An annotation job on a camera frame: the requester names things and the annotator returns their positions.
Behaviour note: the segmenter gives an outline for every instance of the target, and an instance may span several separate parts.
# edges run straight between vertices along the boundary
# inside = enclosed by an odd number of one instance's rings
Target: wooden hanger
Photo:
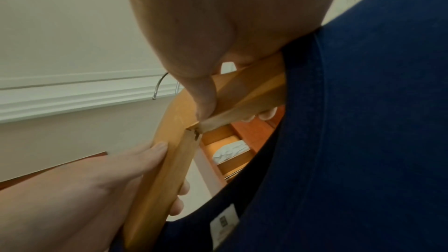
[[[150,251],[187,175],[203,133],[282,105],[286,79],[281,53],[249,67],[213,77],[217,106],[206,120],[197,121],[193,98],[183,90],[168,106],[153,143],[168,142],[162,164],[143,176],[124,224],[126,251]]]

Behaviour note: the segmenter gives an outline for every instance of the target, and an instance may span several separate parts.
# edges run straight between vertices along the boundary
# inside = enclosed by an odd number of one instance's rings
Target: navy blue shirt
[[[232,203],[219,252],[448,251],[448,0],[363,0],[283,55],[284,121],[155,251],[211,251]]]

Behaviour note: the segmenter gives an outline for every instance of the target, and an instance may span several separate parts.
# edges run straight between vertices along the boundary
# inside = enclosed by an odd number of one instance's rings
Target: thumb
[[[112,188],[139,177],[160,164],[167,149],[167,143],[161,142],[140,153],[127,151],[107,157],[101,161],[101,164],[95,166],[96,183],[99,186]]]
[[[209,117],[216,107],[216,86],[210,75],[197,78],[174,77],[187,89],[196,103],[196,118]]]

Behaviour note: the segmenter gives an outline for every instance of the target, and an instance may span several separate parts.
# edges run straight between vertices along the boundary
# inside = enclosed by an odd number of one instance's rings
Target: clothing label
[[[211,239],[215,250],[239,223],[235,206],[232,204],[210,223]]]

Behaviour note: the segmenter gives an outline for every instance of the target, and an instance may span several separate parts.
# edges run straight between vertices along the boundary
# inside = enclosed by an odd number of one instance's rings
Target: fabric
[[[448,251],[448,0],[363,0],[283,49],[286,114],[154,251]],[[111,251],[122,249],[120,237]]]

